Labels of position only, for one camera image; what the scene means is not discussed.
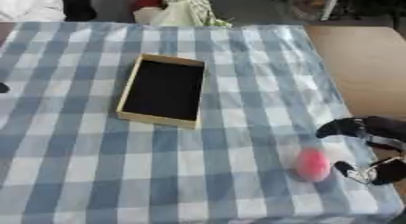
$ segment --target cardboard box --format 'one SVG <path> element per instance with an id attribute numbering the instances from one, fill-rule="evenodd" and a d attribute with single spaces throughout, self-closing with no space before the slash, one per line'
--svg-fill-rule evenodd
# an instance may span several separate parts
<path id="1" fill-rule="evenodd" d="M 141 54 L 122 93 L 120 119 L 195 129 L 205 64 Z"/>

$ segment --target floor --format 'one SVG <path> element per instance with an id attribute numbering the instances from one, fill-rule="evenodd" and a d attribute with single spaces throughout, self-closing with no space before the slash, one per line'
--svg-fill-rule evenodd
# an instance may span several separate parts
<path id="1" fill-rule="evenodd" d="M 128 6 L 134 0 L 93 0 L 98 11 L 97 21 L 133 22 Z M 210 0 L 216 16 L 230 20 L 234 25 L 247 24 L 307 24 L 293 18 L 286 0 Z M 406 18 L 402 20 L 401 34 L 406 37 Z M 328 25 L 392 26 L 389 16 L 364 17 L 362 20 L 313 22 Z"/>

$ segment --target cloth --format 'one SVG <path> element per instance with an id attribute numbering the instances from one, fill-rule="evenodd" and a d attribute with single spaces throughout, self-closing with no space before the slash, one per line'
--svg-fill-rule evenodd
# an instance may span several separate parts
<path id="1" fill-rule="evenodd" d="M 0 0 L 0 22 L 62 21 L 62 0 Z"/>
<path id="2" fill-rule="evenodd" d="M 160 13 L 163 9 L 159 7 L 143 7 L 140 10 L 134 11 L 134 20 L 137 24 L 150 24 L 150 21 Z"/>
<path id="3" fill-rule="evenodd" d="M 138 54 L 206 62 L 196 130 L 117 119 Z M 314 134 L 348 116 L 300 26 L 18 25 L 0 49 L 2 223 L 387 223 L 392 185 L 293 173 L 311 146 L 357 167 L 355 138 Z"/>
<path id="4" fill-rule="evenodd" d="M 161 26 L 223 26 L 231 24 L 217 19 L 208 0 L 164 0 L 168 7 L 151 20 Z"/>
<path id="5" fill-rule="evenodd" d="M 162 0 L 137 0 L 131 5 L 130 9 L 137 24 L 150 24 L 150 21 L 155 16 L 162 13 L 162 6 Z"/>

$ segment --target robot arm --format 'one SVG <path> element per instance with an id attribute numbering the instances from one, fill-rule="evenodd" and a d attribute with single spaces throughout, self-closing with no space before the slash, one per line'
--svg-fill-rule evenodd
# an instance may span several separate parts
<path id="1" fill-rule="evenodd" d="M 370 164 L 367 169 L 357 170 L 345 161 L 337 161 L 334 167 L 343 176 L 360 183 L 383 185 L 406 178 L 406 122 L 382 117 L 345 118 L 328 122 L 317 130 L 316 136 L 345 135 L 364 139 L 373 148 L 397 151 L 400 156 Z"/>

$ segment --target table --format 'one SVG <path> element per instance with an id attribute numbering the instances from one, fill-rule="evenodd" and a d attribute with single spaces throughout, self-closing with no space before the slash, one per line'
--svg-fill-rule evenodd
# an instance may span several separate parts
<path id="1" fill-rule="evenodd" d="M 10 31 L 13 29 L 14 24 L 12 23 L 0 23 L 0 46 L 3 44 L 3 41 L 8 36 Z"/>
<path id="2" fill-rule="evenodd" d="M 406 42 L 389 27 L 307 26 L 354 115 L 406 117 Z"/>
<path id="3" fill-rule="evenodd" d="M 117 119 L 139 53 L 206 62 L 196 131 Z M 403 209 L 391 185 L 295 175 L 307 147 L 374 157 L 356 139 L 315 138 L 349 113 L 300 26 L 20 24 L 0 72 L 4 223 L 381 224 Z"/>

